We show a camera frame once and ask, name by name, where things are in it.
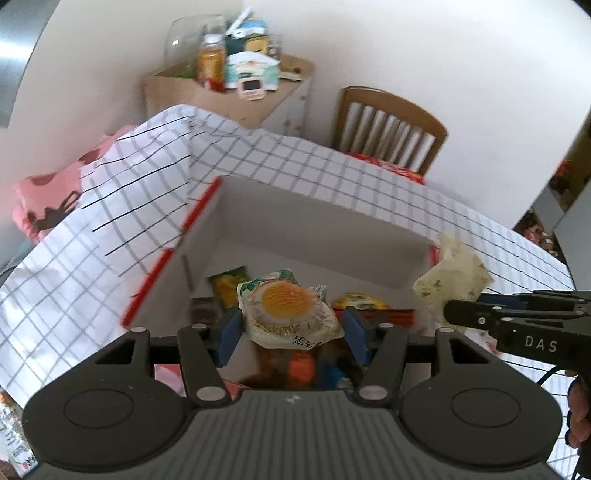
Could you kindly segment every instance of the ribbed gray surface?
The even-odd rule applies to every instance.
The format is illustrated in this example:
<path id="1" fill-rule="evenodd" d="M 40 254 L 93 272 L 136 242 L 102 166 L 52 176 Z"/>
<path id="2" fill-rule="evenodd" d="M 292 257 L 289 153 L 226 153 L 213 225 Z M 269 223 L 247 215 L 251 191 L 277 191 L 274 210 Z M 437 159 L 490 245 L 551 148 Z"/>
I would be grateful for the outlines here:
<path id="1" fill-rule="evenodd" d="M 245 391 L 199 413 L 168 452 L 136 468 L 86 475 L 43 465 L 30 480 L 558 480 L 546 465 L 508 473 L 463 471 L 414 447 L 384 410 L 343 392 Z"/>

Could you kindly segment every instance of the white box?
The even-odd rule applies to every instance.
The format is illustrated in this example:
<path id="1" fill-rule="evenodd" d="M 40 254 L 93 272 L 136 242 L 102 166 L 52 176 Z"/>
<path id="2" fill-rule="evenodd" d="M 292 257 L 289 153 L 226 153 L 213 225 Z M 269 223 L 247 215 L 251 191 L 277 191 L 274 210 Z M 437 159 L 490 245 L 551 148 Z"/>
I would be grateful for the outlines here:
<path id="1" fill-rule="evenodd" d="M 245 265 L 253 278 L 289 268 L 304 287 L 325 284 L 329 303 L 353 291 L 414 309 L 412 332 L 433 332 L 411 289 L 431 268 L 432 244 L 414 232 L 241 177 L 217 179 L 184 229 L 176 250 L 163 254 L 144 283 L 125 325 L 175 335 L 189 322 L 190 297 L 212 295 L 207 277 Z M 222 376 L 239 381 L 255 364 L 243 338 Z"/>

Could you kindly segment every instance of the checkered tablecloth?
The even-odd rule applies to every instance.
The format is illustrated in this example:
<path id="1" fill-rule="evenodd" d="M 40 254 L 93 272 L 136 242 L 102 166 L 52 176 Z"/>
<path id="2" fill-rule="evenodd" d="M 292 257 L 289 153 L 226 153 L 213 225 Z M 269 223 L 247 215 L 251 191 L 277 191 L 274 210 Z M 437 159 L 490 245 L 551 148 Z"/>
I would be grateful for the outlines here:
<path id="1" fill-rule="evenodd" d="M 172 107 L 118 139 L 81 171 L 79 207 L 0 288 L 0 384 L 21 404 L 124 330 L 129 298 L 217 176 L 237 175 L 392 222 L 434 241 L 470 245 L 488 291 L 569 290 L 565 265 L 517 233 L 430 189 L 310 141 L 248 130 L 192 106 Z M 550 366 L 506 355 L 536 380 Z M 545 387 L 566 415 L 568 379 Z M 563 475 L 576 452 L 559 440 Z"/>

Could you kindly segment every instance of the white device with screen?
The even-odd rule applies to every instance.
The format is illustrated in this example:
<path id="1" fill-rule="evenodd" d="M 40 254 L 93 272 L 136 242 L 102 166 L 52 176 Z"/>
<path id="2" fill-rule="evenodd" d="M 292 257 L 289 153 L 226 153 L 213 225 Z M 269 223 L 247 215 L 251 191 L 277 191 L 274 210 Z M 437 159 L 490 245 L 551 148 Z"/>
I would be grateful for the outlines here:
<path id="1" fill-rule="evenodd" d="M 238 90 L 238 96 L 243 100 L 258 100 L 264 98 L 267 94 L 261 77 L 239 79 L 236 88 Z"/>

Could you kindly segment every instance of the small screen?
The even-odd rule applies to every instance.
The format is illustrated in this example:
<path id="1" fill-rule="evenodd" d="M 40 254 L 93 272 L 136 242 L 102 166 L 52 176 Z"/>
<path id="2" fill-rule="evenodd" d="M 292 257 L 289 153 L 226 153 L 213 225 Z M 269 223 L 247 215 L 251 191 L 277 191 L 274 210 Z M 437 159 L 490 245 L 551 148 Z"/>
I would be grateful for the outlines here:
<path id="1" fill-rule="evenodd" d="M 258 90 L 261 88 L 260 80 L 247 80 L 242 83 L 243 90 Z"/>

